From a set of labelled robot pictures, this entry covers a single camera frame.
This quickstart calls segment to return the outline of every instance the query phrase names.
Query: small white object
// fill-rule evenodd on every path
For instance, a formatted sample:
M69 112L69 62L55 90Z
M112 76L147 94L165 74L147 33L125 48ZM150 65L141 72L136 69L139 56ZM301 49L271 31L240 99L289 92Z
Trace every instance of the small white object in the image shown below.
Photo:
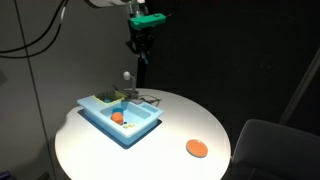
M123 73L123 78L124 78L124 80L130 80L130 76L131 76L131 74L130 74L128 71L125 71L125 72Z

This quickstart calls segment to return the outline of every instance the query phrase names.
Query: orange disc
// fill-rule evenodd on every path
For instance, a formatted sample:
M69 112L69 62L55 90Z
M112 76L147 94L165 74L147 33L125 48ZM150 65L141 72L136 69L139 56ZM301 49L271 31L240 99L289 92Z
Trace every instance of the orange disc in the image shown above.
M205 157L208 154L207 146L203 142L197 139L189 140L187 142L186 148L187 148L187 151L195 157L201 158L201 157Z
M116 122L119 125L123 124L123 115L120 112L115 112L111 115L112 121Z

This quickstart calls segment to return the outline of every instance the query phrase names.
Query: light blue tray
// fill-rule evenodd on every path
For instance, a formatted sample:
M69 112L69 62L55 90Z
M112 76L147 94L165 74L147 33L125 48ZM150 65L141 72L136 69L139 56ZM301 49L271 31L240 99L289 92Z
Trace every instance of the light blue tray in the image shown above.
M129 101L104 103L94 96L79 99L77 102L84 108L84 113L90 120L126 146L130 146L155 127L158 117L163 114L163 110L146 102L138 105ZM117 108L123 109L126 124L119 125L110 119Z

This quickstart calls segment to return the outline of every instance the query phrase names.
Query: white round table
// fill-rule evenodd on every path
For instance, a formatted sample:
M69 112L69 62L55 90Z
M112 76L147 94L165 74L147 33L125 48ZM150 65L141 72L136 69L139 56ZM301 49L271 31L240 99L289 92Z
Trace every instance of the white round table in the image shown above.
M138 89L161 99L162 123L129 149L124 149L89 123L75 107L57 132L55 150L73 180L216 180L229 165L226 131L206 109L169 92ZM204 142L208 154L197 158L186 150L190 139Z

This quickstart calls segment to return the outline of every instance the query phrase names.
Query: gray chair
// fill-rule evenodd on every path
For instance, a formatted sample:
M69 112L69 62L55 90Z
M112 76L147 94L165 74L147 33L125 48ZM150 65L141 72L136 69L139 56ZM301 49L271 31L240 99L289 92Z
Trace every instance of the gray chair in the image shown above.
M231 158L231 169L239 166L268 172L274 175L270 179L320 179L320 137L280 124L248 120ZM231 173L231 179L237 178Z

